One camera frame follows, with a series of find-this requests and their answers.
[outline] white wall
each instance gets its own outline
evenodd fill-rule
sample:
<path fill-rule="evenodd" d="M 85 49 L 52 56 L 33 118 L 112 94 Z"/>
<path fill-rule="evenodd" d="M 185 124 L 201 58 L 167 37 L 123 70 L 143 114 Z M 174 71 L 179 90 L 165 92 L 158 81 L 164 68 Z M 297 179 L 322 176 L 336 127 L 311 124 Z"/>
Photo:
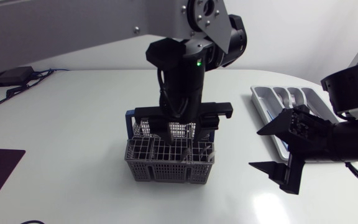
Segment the white wall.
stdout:
<path fill-rule="evenodd" d="M 226 0 L 244 21 L 248 46 L 229 69 L 286 73 L 313 82 L 349 66 L 358 52 L 358 0 Z M 154 69 L 143 36 L 32 63 L 36 70 Z"/>

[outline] metal plate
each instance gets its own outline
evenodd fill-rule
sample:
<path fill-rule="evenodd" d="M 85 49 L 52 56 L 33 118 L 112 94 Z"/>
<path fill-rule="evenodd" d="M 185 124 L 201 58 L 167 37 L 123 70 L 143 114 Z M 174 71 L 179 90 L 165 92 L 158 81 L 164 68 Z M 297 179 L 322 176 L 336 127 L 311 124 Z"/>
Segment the metal plate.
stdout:
<path fill-rule="evenodd" d="M 210 15 L 205 14 L 205 7 L 211 1 L 214 5 Z M 231 25 L 223 0 L 196 0 L 194 6 L 195 21 L 225 53 L 229 50 Z"/>

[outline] gray plastic basket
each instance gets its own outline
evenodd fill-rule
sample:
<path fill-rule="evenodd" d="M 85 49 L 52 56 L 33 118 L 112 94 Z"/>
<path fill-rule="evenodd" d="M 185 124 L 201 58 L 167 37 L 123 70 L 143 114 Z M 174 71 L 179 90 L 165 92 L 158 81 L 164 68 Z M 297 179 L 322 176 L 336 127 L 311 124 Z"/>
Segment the gray plastic basket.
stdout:
<path fill-rule="evenodd" d="M 171 146 L 150 134 L 147 121 L 135 124 L 125 160 L 136 181 L 205 184 L 214 164 L 214 144 L 205 136 L 194 143 L 195 124 L 170 123 Z"/>

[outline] black device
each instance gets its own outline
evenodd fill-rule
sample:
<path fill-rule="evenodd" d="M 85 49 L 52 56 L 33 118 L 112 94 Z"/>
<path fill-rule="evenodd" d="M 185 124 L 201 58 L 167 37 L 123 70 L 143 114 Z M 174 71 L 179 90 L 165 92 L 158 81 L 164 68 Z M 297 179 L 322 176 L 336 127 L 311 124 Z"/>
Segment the black device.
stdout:
<path fill-rule="evenodd" d="M 232 32 L 228 54 L 208 38 L 181 42 L 166 38 L 151 43 L 147 49 L 147 60 L 158 68 L 162 112 L 158 119 L 149 120 L 150 130 L 158 132 L 166 142 L 172 141 L 168 134 L 169 122 L 196 123 L 199 128 L 197 136 L 218 128 L 218 114 L 222 109 L 220 104 L 209 104 L 208 113 L 200 111 L 204 73 L 233 63 L 247 46 L 241 18 L 230 15 L 229 19 Z M 225 110 L 232 111 L 231 105 L 226 106 Z"/>
<path fill-rule="evenodd" d="M 0 87 L 2 86 L 23 86 L 31 80 L 34 73 L 32 67 L 17 67 L 0 73 Z"/>
<path fill-rule="evenodd" d="M 289 194 L 299 194 L 305 162 L 345 162 L 358 178 L 350 162 L 358 161 L 358 119 L 351 115 L 358 109 L 358 65 L 332 74 L 321 81 L 328 91 L 334 112 L 345 122 L 331 123 L 309 114 L 305 105 L 284 109 L 257 133 L 274 134 L 288 144 L 288 165 L 276 162 L 251 162 L 268 174 L 269 179 Z"/>

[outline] black box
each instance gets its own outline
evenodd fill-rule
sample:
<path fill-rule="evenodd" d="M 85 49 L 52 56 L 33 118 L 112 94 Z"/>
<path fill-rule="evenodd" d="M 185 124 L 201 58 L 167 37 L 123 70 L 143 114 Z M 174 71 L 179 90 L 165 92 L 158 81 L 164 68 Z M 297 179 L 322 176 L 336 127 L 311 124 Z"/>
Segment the black box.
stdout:
<path fill-rule="evenodd" d="M 32 67 L 17 67 L 0 73 L 1 86 L 26 85 L 34 73 Z"/>

